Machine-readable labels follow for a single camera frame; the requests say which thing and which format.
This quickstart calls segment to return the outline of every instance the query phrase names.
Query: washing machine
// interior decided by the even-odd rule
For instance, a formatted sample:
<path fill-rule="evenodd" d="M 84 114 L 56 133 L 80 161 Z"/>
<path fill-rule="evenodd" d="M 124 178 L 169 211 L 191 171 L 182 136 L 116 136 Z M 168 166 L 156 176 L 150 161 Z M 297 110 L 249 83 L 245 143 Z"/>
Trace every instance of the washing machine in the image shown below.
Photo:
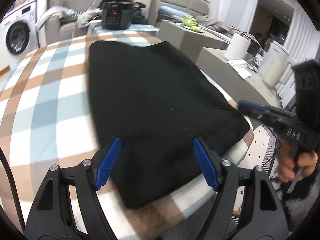
<path fill-rule="evenodd" d="M 5 15 L 2 20 L 5 47 L 8 50 L 10 68 L 31 51 L 38 48 L 36 33 L 37 0 L 30 0 Z"/>

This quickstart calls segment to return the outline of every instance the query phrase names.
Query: blue gripper pad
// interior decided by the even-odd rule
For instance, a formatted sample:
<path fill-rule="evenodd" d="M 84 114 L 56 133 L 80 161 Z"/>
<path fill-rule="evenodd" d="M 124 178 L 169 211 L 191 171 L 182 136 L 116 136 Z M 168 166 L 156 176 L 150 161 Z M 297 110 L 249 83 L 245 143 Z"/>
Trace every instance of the blue gripper pad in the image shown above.
<path fill-rule="evenodd" d="M 193 141 L 193 153 L 198 161 L 207 184 L 214 190 L 218 190 L 219 184 L 217 181 L 217 171 L 198 138 Z"/>
<path fill-rule="evenodd" d="M 120 150 L 121 140 L 119 137 L 116 137 L 97 169 L 97 177 L 94 182 L 94 187 L 96 190 L 99 190 L 103 185 L 107 183 L 113 166 L 115 165 L 116 160 L 119 156 Z"/>

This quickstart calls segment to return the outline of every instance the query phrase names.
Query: paper towel roll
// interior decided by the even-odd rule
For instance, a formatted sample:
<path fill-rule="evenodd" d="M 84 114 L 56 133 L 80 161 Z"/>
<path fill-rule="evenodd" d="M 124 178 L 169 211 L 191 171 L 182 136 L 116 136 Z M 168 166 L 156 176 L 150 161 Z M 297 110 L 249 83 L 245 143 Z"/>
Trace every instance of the paper towel roll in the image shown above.
<path fill-rule="evenodd" d="M 245 56 L 250 44 L 251 42 L 246 38 L 240 36 L 237 33 L 234 33 L 231 42 L 224 54 L 224 57 L 228 60 L 240 60 Z"/>
<path fill-rule="evenodd" d="M 273 59 L 267 71 L 262 75 L 262 80 L 268 87 L 273 88 L 279 83 L 283 73 L 284 66 L 278 60 Z"/>

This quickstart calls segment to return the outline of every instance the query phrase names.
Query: washing machine door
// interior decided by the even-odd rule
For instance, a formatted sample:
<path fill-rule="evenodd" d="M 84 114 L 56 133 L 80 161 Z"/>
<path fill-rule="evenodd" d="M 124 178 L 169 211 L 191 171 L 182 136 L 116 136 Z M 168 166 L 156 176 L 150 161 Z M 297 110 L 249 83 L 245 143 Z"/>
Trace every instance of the washing machine door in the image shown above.
<path fill-rule="evenodd" d="M 6 36 L 8 50 L 14 55 L 22 53 L 29 43 L 29 38 L 30 30 L 25 22 L 17 21 L 13 23 Z"/>

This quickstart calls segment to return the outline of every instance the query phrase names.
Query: person's hand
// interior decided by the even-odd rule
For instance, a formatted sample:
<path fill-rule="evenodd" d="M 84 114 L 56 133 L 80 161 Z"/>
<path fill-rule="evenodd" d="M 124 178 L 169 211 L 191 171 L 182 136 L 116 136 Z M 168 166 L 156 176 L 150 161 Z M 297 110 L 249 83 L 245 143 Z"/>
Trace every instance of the person's hand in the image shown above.
<path fill-rule="evenodd" d="M 281 182 L 289 182 L 294 180 L 296 174 L 293 171 L 295 167 L 295 162 L 290 156 L 290 142 L 287 140 L 282 141 L 281 147 L 281 159 L 279 160 L 279 165 L 276 167 L 276 172 L 279 174 L 279 179 Z M 302 153 L 298 157 L 298 166 L 305 167 L 299 181 L 305 177 L 310 176 L 316 168 L 318 161 L 318 155 L 315 152 Z"/>

